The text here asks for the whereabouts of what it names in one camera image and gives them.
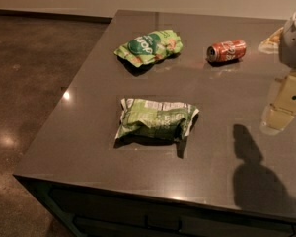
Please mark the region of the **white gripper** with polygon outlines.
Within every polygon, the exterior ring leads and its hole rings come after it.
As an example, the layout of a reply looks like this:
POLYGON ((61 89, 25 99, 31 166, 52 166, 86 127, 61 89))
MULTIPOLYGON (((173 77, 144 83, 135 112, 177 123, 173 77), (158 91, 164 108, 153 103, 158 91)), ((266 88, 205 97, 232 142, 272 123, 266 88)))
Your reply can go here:
MULTIPOLYGON (((279 60, 296 69, 296 11, 283 26, 279 60)), ((263 111, 263 129, 283 131, 296 117, 296 70, 290 71, 283 79, 276 79, 270 96, 270 101, 263 111)))

